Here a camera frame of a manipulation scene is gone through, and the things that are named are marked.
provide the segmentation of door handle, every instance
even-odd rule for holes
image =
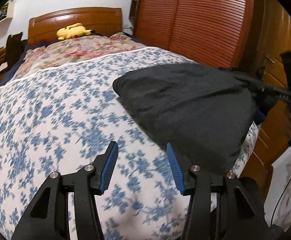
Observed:
[[[265,56],[265,58],[266,58],[267,60],[269,60],[273,65],[275,64],[275,62],[274,62],[271,58],[268,58],[267,56]]]

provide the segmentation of wall shelf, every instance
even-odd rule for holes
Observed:
[[[137,10],[137,3],[138,3],[138,0],[131,0],[129,19],[132,25],[134,23],[134,17]]]
[[[4,19],[0,20],[0,25],[2,24],[2,22],[5,22],[8,19],[12,19],[13,18],[14,3],[12,1],[8,1],[2,8],[4,8],[4,7],[7,7],[7,16]]]

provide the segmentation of blue floral blanket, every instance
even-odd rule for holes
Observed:
[[[11,239],[52,171],[76,172],[115,140],[119,157],[112,180],[105,194],[96,197],[105,239],[179,237],[189,197],[175,188],[165,152],[126,112],[112,82],[130,70],[182,62],[190,60],[146,47],[39,70],[0,87],[0,232]],[[253,124],[233,167],[237,175],[257,134]],[[211,209],[215,205],[212,195]],[[76,239],[73,196],[69,225]]]

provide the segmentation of wooden headboard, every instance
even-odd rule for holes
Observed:
[[[82,7],[61,10],[31,18],[29,21],[28,43],[53,41],[56,32],[68,25],[82,23],[87,30],[103,35],[122,31],[121,8]]]

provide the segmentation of blue gripper pad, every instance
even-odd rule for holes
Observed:
[[[186,189],[183,181],[183,173],[170,143],[167,144],[167,156],[176,188],[180,191],[181,195],[184,195]]]
[[[118,159],[118,154],[119,154],[119,148],[118,148],[118,144],[115,142],[101,173],[101,181],[100,181],[99,189],[102,194],[109,188],[113,170]]]

